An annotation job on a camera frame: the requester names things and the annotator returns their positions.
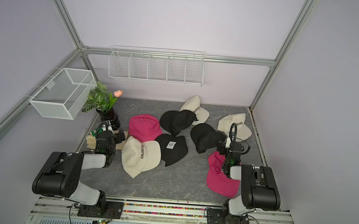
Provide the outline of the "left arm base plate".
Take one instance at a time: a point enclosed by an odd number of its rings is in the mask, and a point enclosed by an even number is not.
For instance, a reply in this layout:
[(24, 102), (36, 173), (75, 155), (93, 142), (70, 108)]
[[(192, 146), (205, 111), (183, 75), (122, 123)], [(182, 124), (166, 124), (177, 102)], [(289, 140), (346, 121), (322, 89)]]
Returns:
[(107, 201), (104, 208), (99, 206), (81, 205), (77, 216), (105, 219), (120, 219), (124, 210), (124, 203), (118, 201)]

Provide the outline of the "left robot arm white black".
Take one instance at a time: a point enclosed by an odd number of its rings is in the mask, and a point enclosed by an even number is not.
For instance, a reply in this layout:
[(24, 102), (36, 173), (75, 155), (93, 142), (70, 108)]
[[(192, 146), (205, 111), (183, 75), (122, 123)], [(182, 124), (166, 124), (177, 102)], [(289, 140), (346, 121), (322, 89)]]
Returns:
[(107, 210), (106, 195), (80, 181), (81, 172), (111, 166), (116, 146), (125, 142), (124, 131), (110, 121), (99, 124), (95, 134), (95, 150), (91, 152), (53, 152), (32, 183), (32, 191), (45, 197), (60, 197), (79, 205)]

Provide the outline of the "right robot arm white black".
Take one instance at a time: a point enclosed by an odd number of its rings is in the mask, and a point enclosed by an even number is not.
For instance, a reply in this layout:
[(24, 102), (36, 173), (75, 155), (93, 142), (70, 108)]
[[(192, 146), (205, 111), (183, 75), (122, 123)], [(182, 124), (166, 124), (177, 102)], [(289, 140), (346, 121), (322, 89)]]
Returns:
[(249, 150), (230, 139), (226, 144), (219, 142), (217, 145), (217, 151), (226, 158), (221, 172), (227, 179), (238, 181), (241, 187), (241, 194), (222, 206), (223, 219), (238, 218), (255, 209), (276, 211), (280, 208), (281, 199), (272, 169), (241, 163), (241, 156)]

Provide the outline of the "black cap with white label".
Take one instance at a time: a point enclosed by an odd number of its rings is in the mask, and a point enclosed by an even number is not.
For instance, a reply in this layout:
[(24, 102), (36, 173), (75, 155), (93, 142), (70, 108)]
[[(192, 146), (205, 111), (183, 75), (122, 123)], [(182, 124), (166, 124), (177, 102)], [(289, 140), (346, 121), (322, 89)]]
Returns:
[(165, 162), (165, 167), (174, 165), (183, 159), (188, 153), (188, 146), (184, 136), (162, 134), (155, 139), (161, 149), (161, 159)]

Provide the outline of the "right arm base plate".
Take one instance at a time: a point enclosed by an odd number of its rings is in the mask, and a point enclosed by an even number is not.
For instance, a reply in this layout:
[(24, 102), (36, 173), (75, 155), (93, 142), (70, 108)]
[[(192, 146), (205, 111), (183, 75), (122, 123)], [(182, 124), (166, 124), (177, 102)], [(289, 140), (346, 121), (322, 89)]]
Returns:
[(222, 209), (211, 207), (205, 208), (204, 216), (207, 220), (207, 224), (250, 224), (247, 215), (234, 216)]

